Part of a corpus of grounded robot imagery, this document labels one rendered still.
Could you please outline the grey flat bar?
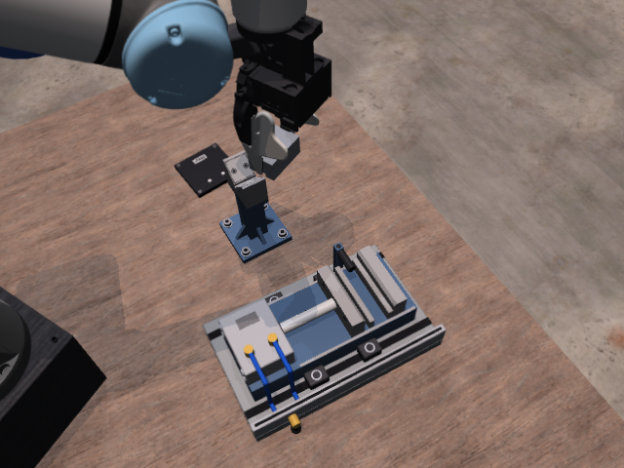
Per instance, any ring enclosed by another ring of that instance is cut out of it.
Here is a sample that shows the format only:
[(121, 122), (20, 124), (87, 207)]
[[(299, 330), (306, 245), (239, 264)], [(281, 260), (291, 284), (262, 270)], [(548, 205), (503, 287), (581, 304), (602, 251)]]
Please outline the grey flat bar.
[(355, 272), (357, 273), (357, 275), (359, 276), (363, 284), (366, 286), (366, 288), (370, 292), (371, 296), (373, 297), (373, 299), (375, 300), (375, 302), (377, 303), (377, 305), (379, 306), (379, 308), (381, 309), (385, 317), (387, 319), (391, 318), (393, 314), (393, 309), (388, 304), (388, 302), (386, 301), (386, 299), (384, 298), (384, 296), (382, 295), (378, 287), (375, 285), (375, 283), (373, 282), (370, 275), (365, 270), (365, 268), (363, 267), (359, 259), (356, 257), (352, 259), (352, 262), (356, 266)]
[(341, 268), (339, 266), (334, 268), (334, 274), (336, 275), (336, 277), (338, 278), (339, 282), (341, 283), (343, 288), (345, 288), (345, 290), (347, 291), (347, 293), (351, 297), (352, 301), (354, 302), (354, 304), (356, 305), (356, 307), (358, 308), (358, 310), (362, 314), (362, 316), (365, 319), (366, 324), (369, 327), (369, 329), (372, 328), (374, 326), (374, 318), (373, 318), (373, 316), (371, 315), (371, 313), (368, 310), (367, 306), (361, 300), (361, 298), (359, 297), (359, 295), (357, 294), (357, 292), (355, 291), (355, 289), (353, 288), (353, 286), (351, 285), (351, 283), (349, 282), (349, 280), (347, 279), (347, 277), (345, 276), (345, 274), (343, 273), (343, 271), (341, 270)]

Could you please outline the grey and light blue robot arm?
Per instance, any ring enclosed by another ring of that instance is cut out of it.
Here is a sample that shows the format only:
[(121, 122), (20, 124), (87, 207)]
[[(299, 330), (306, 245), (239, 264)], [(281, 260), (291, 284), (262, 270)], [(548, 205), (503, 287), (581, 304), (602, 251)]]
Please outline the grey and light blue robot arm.
[[(243, 25), (276, 31), (295, 25), (307, 0), (231, 0), (231, 7)], [(217, 0), (0, 0), (0, 47), (123, 69), (140, 97), (165, 109), (210, 100), (234, 59), (260, 53)], [(30, 352), (25, 320), (0, 299), (0, 401)]]

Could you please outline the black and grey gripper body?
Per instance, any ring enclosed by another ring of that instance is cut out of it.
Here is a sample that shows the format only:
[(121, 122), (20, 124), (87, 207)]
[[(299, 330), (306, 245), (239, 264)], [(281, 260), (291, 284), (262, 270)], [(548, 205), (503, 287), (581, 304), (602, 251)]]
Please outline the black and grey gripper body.
[(305, 12), (292, 27), (276, 31), (254, 30), (237, 20), (236, 24), (239, 33), (260, 49), (258, 55), (242, 58), (237, 91), (247, 87), (249, 103), (298, 132), (332, 96), (332, 60), (314, 53), (313, 41), (323, 33), (323, 22)]

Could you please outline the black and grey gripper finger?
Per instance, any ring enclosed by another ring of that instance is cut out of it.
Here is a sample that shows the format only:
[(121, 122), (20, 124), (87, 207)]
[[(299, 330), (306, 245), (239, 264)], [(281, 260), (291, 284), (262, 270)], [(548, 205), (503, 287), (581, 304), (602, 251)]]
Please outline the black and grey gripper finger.
[[(318, 126), (319, 125), (319, 119), (318, 119), (318, 117), (315, 114), (313, 114), (304, 124), (312, 125), (312, 126)], [(295, 134), (295, 131), (293, 131), (293, 130), (290, 130), (290, 129), (282, 126), (282, 125), (280, 127), (281, 127), (281, 129), (284, 129), (284, 130), (286, 130), (286, 131), (288, 131), (290, 133)]]
[(262, 175), (263, 157), (285, 161), (287, 147), (275, 135), (275, 122), (266, 111), (257, 112), (257, 106), (247, 100), (247, 87), (235, 92), (234, 126), (255, 171)]

